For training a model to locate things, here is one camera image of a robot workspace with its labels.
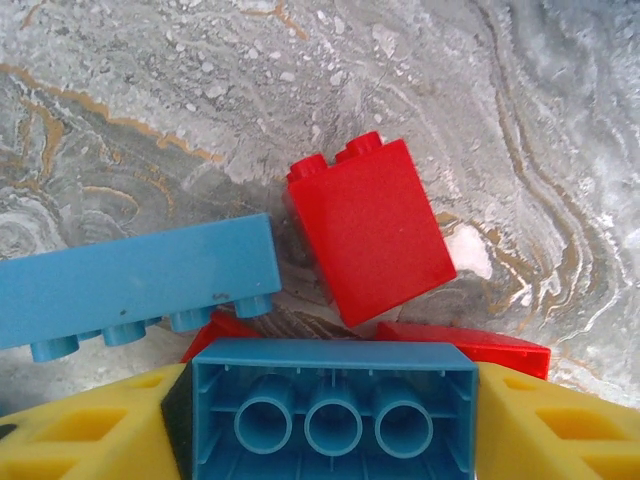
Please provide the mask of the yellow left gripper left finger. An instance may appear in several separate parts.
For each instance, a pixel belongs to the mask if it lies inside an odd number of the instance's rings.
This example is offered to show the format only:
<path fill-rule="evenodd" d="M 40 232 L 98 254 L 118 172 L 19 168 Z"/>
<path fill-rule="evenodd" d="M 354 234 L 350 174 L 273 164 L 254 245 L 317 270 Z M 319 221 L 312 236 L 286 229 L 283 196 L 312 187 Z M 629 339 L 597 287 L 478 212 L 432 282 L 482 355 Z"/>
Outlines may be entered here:
<path fill-rule="evenodd" d="M 190 480 L 186 365 L 0 417 L 0 480 Z"/>

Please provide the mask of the blue lego brick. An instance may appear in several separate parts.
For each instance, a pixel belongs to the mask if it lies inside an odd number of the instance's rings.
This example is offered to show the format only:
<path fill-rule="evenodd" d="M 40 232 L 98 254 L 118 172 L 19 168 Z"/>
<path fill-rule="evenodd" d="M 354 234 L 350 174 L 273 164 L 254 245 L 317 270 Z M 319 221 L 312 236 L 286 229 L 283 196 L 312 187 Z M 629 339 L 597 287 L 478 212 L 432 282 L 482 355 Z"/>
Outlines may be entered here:
<path fill-rule="evenodd" d="M 266 214 L 3 260 L 0 350 L 27 345 L 47 362 L 96 336 L 135 342 L 164 316 L 199 329 L 225 303 L 258 317 L 281 288 Z"/>
<path fill-rule="evenodd" d="M 193 480 L 474 480 L 477 366 L 447 343 L 221 339 Z"/>

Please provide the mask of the red lego brick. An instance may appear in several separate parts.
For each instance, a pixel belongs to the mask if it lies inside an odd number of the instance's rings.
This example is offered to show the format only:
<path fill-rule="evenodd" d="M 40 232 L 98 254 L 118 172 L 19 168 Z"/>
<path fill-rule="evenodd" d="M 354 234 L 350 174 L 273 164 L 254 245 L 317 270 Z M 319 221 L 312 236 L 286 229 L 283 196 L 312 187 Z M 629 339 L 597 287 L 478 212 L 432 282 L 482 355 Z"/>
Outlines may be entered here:
<path fill-rule="evenodd" d="M 439 325 L 380 322 L 375 340 L 450 343 L 474 362 L 498 364 L 546 380 L 551 350 L 512 336 Z"/>
<path fill-rule="evenodd" d="M 356 327 L 456 277 L 406 142 L 371 131 L 294 163 L 283 200 L 328 303 Z"/>
<path fill-rule="evenodd" d="M 207 325 L 202 327 L 181 358 L 182 363 L 191 361 L 203 349 L 219 338 L 262 338 L 255 329 L 247 326 L 234 315 L 214 311 Z"/>

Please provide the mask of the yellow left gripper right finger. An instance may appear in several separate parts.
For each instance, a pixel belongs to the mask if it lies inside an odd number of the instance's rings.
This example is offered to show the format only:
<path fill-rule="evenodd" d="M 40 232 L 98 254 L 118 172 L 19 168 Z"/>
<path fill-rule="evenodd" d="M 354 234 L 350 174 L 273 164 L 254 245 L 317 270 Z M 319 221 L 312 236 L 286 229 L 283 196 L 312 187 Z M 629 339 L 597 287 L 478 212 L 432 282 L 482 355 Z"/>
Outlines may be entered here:
<path fill-rule="evenodd" d="M 478 480 L 640 480 L 640 412 L 480 362 Z"/>

